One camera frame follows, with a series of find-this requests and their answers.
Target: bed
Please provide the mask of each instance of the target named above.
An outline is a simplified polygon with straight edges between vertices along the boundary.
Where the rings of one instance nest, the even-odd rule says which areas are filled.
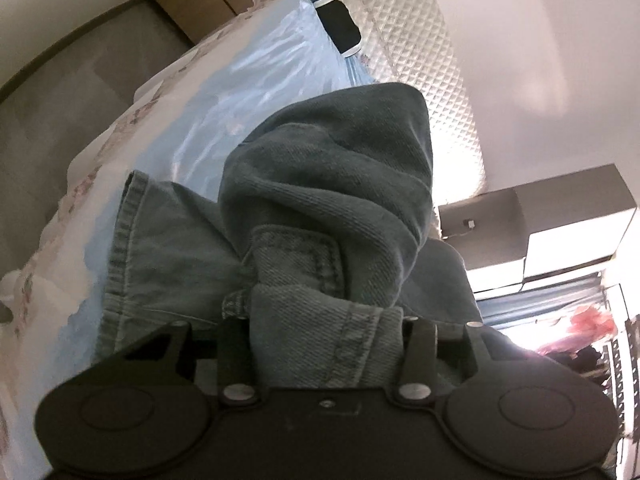
[[[362,29],[362,16],[356,18]],[[380,76],[371,63],[370,46],[379,43],[367,38],[362,59],[379,80],[393,79]],[[37,405],[92,362],[114,219],[128,174],[141,170],[215,200],[226,156],[255,126],[293,102],[372,82],[358,63],[340,56],[310,0],[257,0],[140,87],[129,110],[76,157],[68,193],[44,229],[40,249],[0,284],[15,316],[0,329],[0,451],[7,478],[36,479],[48,471],[32,428]],[[456,92],[451,103],[460,108]],[[468,198],[482,187],[477,137],[475,130],[467,133],[474,140],[473,182],[449,194],[441,186],[440,203]],[[462,144],[434,141],[436,170],[456,146],[462,153]]]

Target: gray floor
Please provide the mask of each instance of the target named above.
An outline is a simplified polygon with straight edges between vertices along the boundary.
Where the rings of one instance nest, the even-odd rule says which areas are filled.
[[[38,247],[71,160],[189,47],[152,2],[138,3],[56,54],[0,103],[0,277]]]

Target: denim pants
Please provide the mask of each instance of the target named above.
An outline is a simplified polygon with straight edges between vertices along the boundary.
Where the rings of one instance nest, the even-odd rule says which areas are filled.
[[[432,173],[424,98],[397,83],[272,115],[228,157],[217,203],[132,173],[96,359],[172,320],[242,316],[263,384],[388,385],[403,316],[481,320],[459,254],[426,236]]]

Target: gray jeans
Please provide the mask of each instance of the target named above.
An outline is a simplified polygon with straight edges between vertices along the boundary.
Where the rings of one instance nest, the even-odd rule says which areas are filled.
[[[462,259],[426,237],[432,158],[422,95],[391,83],[268,118],[229,156],[217,203],[132,173],[96,358],[175,319],[248,316],[264,384],[389,384],[403,316],[481,320]]]

